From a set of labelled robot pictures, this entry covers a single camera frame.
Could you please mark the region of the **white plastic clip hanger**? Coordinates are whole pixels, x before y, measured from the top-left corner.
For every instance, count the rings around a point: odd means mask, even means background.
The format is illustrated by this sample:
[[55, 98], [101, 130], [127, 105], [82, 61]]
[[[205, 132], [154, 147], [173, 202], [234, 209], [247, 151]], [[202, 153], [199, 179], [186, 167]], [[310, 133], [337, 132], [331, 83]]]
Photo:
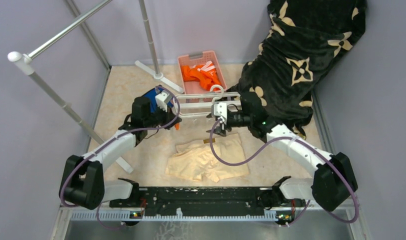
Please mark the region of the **white plastic clip hanger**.
[[227, 103], [227, 108], [241, 105], [238, 92], [227, 92], [221, 85], [213, 85], [208, 93], [181, 94], [174, 101], [175, 112], [182, 119], [197, 119], [212, 116], [212, 105]]

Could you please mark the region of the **cream boxer underwear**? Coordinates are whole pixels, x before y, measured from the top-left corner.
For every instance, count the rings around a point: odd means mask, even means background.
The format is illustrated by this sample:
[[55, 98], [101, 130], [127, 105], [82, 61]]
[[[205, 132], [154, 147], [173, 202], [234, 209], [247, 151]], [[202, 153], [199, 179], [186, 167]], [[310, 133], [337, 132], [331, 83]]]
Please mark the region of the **cream boxer underwear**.
[[[213, 139], [216, 154], [225, 162], [240, 163], [245, 158], [239, 134]], [[165, 174], [180, 179], [202, 182], [207, 178], [220, 180], [243, 177], [250, 173], [248, 165], [229, 166], [221, 163], [212, 153], [208, 139], [194, 140], [176, 146], [176, 153], [167, 160]]]

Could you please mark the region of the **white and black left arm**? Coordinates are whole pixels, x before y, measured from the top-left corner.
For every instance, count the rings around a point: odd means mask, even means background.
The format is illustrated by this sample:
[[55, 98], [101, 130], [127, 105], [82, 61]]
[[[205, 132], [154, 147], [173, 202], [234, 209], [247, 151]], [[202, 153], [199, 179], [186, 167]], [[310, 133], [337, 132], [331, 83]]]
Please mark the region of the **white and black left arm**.
[[105, 181], [104, 173], [121, 155], [140, 144], [150, 130], [169, 130], [179, 123], [179, 114], [173, 112], [178, 105], [178, 99], [166, 91], [153, 97], [137, 97], [114, 136], [96, 149], [66, 160], [59, 190], [61, 203], [89, 210], [114, 200], [137, 206], [141, 200], [141, 193], [134, 189], [137, 183], [124, 178]]

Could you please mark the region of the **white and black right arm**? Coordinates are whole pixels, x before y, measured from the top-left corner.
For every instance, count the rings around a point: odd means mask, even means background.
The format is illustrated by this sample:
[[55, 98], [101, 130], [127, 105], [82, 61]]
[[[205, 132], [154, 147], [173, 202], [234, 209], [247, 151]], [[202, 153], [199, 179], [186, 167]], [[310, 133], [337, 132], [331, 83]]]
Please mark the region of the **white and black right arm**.
[[278, 118], [269, 115], [255, 93], [240, 96], [240, 108], [229, 109], [230, 103], [214, 101], [211, 116], [216, 122], [209, 136], [225, 136], [232, 128], [246, 127], [253, 137], [263, 141], [263, 149], [274, 147], [295, 160], [310, 178], [283, 177], [273, 191], [272, 199], [278, 206], [286, 206], [292, 199], [312, 200], [328, 212], [333, 212], [345, 200], [352, 198], [356, 204], [358, 189], [350, 159], [342, 152], [332, 154], [314, 147], [290, 130]]

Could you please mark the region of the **blue folded cloth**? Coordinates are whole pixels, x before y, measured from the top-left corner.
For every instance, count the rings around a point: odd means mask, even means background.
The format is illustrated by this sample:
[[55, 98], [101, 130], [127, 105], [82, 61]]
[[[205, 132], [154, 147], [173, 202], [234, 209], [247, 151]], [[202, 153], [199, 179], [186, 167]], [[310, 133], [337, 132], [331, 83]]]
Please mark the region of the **blue folded cloth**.
[[[151, 114], [156, 109], [159, 109], [156, 104], [155, 96], [162, 91], [167, 91], [167, 90], [161, 86], [156, 86], [155, 88], [152, 88], [151, 90], [149, 90], [148, 92], [146, 92], [143, 95], [143, 103], [141, 104], [141, 109], [142, 109], [143, 113], [145, 113], [148, 116], [151, 116]], [[172, 108], [174, 106], [174, 104], [172, 103], [172, 100], [168, 104], [169, 108]]]

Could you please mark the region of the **orange garment in basket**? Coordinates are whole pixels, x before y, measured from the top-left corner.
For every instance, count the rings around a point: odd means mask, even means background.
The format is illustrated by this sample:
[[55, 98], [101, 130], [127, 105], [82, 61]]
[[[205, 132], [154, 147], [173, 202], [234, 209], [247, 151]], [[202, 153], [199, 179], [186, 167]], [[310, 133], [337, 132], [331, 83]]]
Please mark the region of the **orange garment in basket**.
[[193, 66], [182, 65], [180, 70], [184, 82], [198, 82], [203, 90], [209, 91], [214, 85], [222, 85], [212, 61]]

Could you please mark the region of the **pink plastic basket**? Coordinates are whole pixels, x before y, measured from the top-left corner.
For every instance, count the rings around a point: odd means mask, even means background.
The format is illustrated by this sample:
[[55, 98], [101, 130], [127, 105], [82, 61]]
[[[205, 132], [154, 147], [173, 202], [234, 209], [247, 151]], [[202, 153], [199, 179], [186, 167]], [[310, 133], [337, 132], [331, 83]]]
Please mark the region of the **pink plastic basket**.
[[188, 66], [190, 68], [204, 65], [211, 61], [215, 67], [215, 73], [221, 83], [221, 86], [226, 90], [227, 84], [221, 71], [221, 66], [217, 59], [216, 53], [213, 50], [200, 51], [197, 53], [190, 53], [178, 57], [178, 64], [181, 72], [181, 80], [185, 94], [206, 94], [209, 91], [200, 86], [197, 81], [185, 81], [184, 71], [182, 68]]

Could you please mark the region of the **black floral blanket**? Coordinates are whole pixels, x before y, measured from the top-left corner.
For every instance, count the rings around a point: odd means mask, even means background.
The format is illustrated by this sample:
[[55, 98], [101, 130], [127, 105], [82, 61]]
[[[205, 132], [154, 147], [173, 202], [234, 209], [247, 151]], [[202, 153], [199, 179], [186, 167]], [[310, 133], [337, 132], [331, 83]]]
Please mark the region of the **black floral blanket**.
[[254, 92], [265, 111], [305, 138], [312, 90], [366, 31], [365, 0], [272, 0], [258, 55], [231, 92]]

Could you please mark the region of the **metal drying rack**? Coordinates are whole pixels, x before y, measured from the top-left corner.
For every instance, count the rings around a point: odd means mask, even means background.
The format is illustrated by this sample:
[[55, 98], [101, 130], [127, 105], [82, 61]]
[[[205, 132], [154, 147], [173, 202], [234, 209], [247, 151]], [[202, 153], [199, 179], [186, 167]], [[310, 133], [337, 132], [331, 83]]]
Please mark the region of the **metal drying rack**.
[[[67, 34], [32, 65], [85, 120], [97, 119], [104, 137], [113, 134], [135, 97], [155, 86], [143, 71], [129, 67], [145, 59], [144, 26], [136, 0], [115, 0], [89, 19], [92, 31], [114, 66], [105, 68], [80, 30]], [[61, 0], [1, 0], [0, 172], [59, 174], [68, 156], [82, 152], [88, 137], [28, 76], [8, 62], [9, 52], [28, 53], [73, 21]]]

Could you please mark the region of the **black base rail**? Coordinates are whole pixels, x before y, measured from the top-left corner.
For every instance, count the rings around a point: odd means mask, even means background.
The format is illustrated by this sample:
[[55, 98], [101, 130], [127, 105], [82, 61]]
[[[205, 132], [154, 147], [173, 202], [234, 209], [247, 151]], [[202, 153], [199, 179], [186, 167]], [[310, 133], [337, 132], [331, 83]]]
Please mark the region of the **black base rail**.
[[144, 216], [185, 217], [262, 216], [274, 208], [303, 207], [303, 199], [285, 199], [272, 187], [139, 187], [127, 199], [116, 199], [111, 208], [141, 208]]

